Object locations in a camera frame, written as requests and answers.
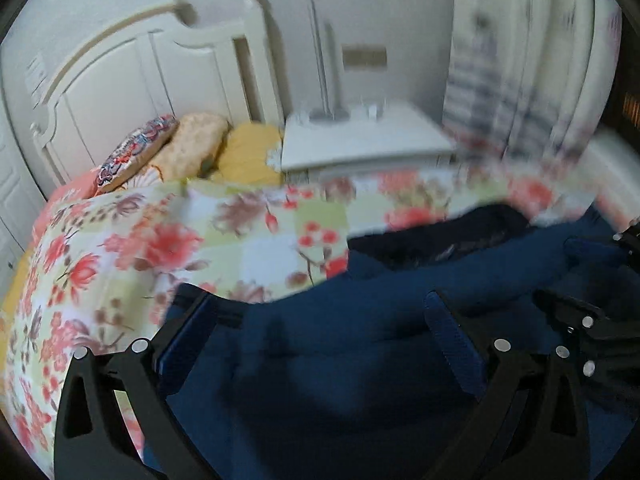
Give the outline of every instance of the white headboard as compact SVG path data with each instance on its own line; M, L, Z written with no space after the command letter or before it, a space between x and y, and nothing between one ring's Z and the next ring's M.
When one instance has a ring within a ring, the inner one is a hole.
M258 0L245 7L239 20L190 28L180 18L187 2L174 0L120 20L78 48L44 94L46 130L31 127L56 183L99 166L158 115L207 111L232 124L249 120L237 40L248 45L262 120L282 126L264 13Z

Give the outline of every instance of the white nightstand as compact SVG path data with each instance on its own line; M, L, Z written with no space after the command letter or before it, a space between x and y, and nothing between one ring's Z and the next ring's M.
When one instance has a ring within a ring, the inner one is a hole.
M396 102L382 116L365 106L350 110L349 121L310 123L291 114L285 126L282 171L308 171L310 180L386 171L407 166L449 164L455 143L411 104Z

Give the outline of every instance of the floral blanket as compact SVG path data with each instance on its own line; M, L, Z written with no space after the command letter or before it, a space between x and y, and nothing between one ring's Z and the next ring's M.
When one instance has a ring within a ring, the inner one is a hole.
M52 477L56 412L73 349L115 352L151 338L179 283L265 303L343 272L351 234L441 221L499 200L549 224L581 216L593 199L580 178L485 166L263 190L191 180L65 205L34 248L8 327L2 410ZM126 396L120 400L141 449L140 428Z

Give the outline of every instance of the white curtain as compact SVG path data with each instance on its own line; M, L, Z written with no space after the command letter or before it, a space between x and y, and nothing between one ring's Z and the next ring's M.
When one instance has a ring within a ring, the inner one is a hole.
M576 160L613 83L615 0L454 0L443 124L475 153Z

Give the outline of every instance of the white wall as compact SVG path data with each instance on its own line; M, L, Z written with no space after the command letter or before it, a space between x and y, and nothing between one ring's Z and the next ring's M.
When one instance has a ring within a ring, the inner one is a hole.
M0 64L18 142L46 194L53 185L33 148L29 126L46 118L31 109L24 70L41 52L51 74L76 46L105 24L164 0L29 0L2 42ZM189 0L196 26L239 15L242 0ZM285 112L320 104L306 0L268 0L271 43ZM384 44L384 72L339 70L345 101L407 98L440 121L449 62L453 0L316 0L336 43Z

